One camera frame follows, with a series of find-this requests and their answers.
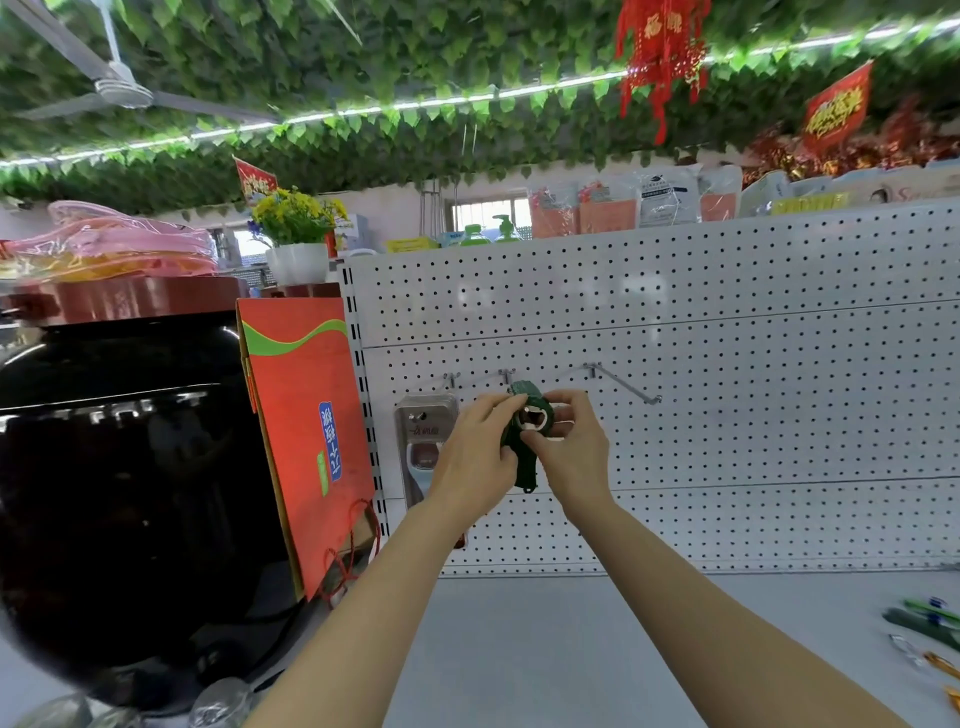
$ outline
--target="metal hook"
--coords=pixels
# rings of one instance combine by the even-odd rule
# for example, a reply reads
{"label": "metal hook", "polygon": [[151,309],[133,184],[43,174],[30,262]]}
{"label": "metal hook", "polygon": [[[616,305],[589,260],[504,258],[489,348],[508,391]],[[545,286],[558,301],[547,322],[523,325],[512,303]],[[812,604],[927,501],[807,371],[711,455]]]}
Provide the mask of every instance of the metal hook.
{"label": "metal hook", "polygon": [[624,389],[626,389],[628,392],[632,392],[632,393],[634,393],[635,395],[637,395],[641,400],[643,400],[643,403],[644,403],[644,404],[660,404],[660,403],[663,401],[663,396],[662,396],[662,395],[656,395],[655,397],[649,397],[648,395],[646,395],[646,394],[644,394],[643,392],[641,392],[640,390],[638,390],[633,384],[628,384],[628,383],[625,382],[623,379],[621,379],[619,376],[613,374],[612,372],[608,372],[606,369],[604,369],[603,367],[600,366],[600,362],[598,362],[598,361],[589,362],[589,363],[587,363],[587,364],[584,364],[584,369],[586,369],[586,370],[588,370],[588,371],[590,372],[590,378],[591,378],[591,379],[596,378],[596,376],[597,376],[597,370],[600,370],[601,373],[607,375],[609,378],[611,378],[613,381],[615,381],[615,382],[616,382],[617,384],[619,384],[621,387],[623,387]]}

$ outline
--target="hand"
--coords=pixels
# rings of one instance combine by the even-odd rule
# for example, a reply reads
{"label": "hand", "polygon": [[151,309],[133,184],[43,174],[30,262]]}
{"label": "hand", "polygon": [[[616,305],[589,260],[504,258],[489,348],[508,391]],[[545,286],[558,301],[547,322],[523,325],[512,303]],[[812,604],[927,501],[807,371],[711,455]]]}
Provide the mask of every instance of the hand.
{"label": "hand", "polygon": [[460,413],[440,450],[426,502],[444,504],[457,536],[490,511],[516,482],[516,454],[500,436],[526,395],[481,395]]}
{"label": "hand", "polygon": [[524,430],[520,439],[537,454],[546,471],[550,489],[572,521],[597,507],[613,504],[607,479],[610,442],[597,421],[587,393],[579,389],[546,392],[554,407],[554,424],[548,440],[539,432]]}

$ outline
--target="window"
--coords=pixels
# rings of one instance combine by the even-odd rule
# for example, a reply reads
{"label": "window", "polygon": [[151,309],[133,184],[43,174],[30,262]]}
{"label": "window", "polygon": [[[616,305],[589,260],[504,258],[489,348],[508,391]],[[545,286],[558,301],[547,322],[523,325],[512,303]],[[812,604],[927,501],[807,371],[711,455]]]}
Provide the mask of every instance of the window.
{"label": "window", "polygon": [[530,205],[525,194],[516,194],[498,200],[477,200],[475,202],[447,201],[449,215],[447,223],[450,229],[461,231],[467,225],[479,225],[482,230],[499,227],[500,221],[494,215],[510,215],[517,230],[530,227]]}
{"label": "window", "polygon": [[267,245],[253,237],[253,233],[249,230],[237,228],[233,231],[233,234],[236,236],[237,246],[240,248],[240,257],[244,259],[244,262],[249,255],[263,255],[267,252]]}

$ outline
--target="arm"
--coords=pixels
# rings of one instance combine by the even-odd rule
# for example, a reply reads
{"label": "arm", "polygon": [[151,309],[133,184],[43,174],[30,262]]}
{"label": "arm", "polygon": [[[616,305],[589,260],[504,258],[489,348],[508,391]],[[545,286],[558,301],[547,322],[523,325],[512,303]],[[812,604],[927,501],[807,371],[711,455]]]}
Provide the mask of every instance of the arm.
{"label": "arm", "polygon": [[407,517],[276,682],[245,728],[383,723],[433,585],[460,535],[516,480],[500,433],[526,395],[485,396],[444,444],[429,497]]}
{"label": "arm", "polygon": [[710,728],[907,728],[907,724],[707,579],[620,508],[607,482],[607,437],[585,392],[544,395],[552,436],[524,432],[554,495],[604,565]]}

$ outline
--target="red hanging banner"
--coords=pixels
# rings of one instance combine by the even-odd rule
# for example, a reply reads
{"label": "red hanging banner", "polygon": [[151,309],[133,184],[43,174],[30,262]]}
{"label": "red hanging banner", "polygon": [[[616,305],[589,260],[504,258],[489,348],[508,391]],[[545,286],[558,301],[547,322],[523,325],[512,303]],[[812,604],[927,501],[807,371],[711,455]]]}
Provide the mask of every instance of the red hanging banner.
{"label": "red hanging banner", "polygon": [[247,207],[253,207],[276,189],[276,175],[254,167],[243,159],[234,157],[233,161],[237,165],[240,188],[243,190],[243,199],[247,201]]}
{"label": "red hanging banner", "polygon": [[660,122],[654,140],[658,146],[666,141],[664,106],[674,80],[690,84],[691,103],[707,84],[702,68],[707,46],[700,34],[709,12],[710,0],[623,0],[616,22],[616,57],[623,55],[630,34],[634,47],[620,84],[620,116],[627,115],[634,89],[651,85],[647,98]]}
{"label": "red hanging banner", "polygon": [[867,61],[851,74],[818,93],[806,105],[804,146],[821,155],[860,128],[870,102],[870,70]]}

